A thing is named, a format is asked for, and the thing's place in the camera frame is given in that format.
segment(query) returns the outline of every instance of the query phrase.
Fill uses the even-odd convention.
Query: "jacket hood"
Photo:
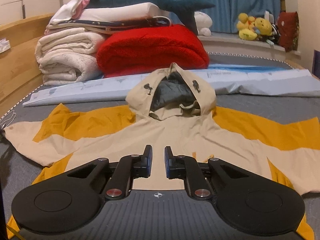
[[[143,79],[128,93],[126,101],[138,116],[163,120],[183,115],[186,110],[192,115],[206,115],[216,106],[216,94],[202,78],[172,63]]]

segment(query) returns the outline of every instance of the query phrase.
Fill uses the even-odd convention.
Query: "drawstring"
[[[148,84],[145,84],[145,85],[143,86],[143,88],[144,88],[144,89],[149,89],[150,91],[149,91],[149,94],[148,94],[148,95],[151,95],[152,87],[150,87],[150,84],[149,84],[149,83],[148,83]]]
[[[199,84],[198,84],[198,82],[196,81],[196,80],[193,80],[193,87],[198,91],[198,93],[200,93],[201,92],[201,90],[199,89]]]

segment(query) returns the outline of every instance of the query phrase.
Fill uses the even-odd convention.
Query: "red cushion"
[[[279,45],[284,47],[287,52],[297,50],[299,36],[298,13],[281,12],[277,25],[281,35]]]
[[[179,24],[115,33],[97,52],[105,77],[150,73],[172,62],[183,69],[204,69],[209,64],[201,41]]]

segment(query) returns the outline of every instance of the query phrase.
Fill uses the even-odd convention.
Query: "white cable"
[[[17,116],[17,113],[15,113],[15,111],[14,110],[11,110],[8,114],[10,114],[12,112],[12,115],[11,115],[11,117],[10,118],[8,118],[8,119],[6,119],[6,120],[4,120],[4,121],[2,121],[2,122],[0,122],[0,129],[3,129],[3,128],[5,128],[5,127],[7,127],[7,126],[9,126],[12,122],[13,122],[13,120],[16,118],[16,116]]]

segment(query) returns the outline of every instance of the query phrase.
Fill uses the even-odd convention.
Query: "yellow cloth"
[[[227,108],[216,107],[212,111],[214,121],[223,129],[236,132],[250,140],[260,140],[262,143],[277,147],[281,150],[292,150],[301,147],[320,149],[320,126],[317,118],[294,124],[281,125],[268,119],[235,111]],[[115,133],[134,123],[135,115],[128,106],[118,106],[90,111],[88,113],[71,113],[65,106],[59,105],[52,114],[42,122],[41,128],[34,140],[41,141],[53,134],[76,140],[83,137],[94,138],[105,134]],[[67,155],[50,168],[45,167],[33,182],[37,183],[56,176],[65,171],[72,154]],[[289,179],[268,160],[272,179],[293,188]],[[19,230],[13,217],[8,225]],[[302,220],[297,232],[306,240],[314,240],[314,234]]]

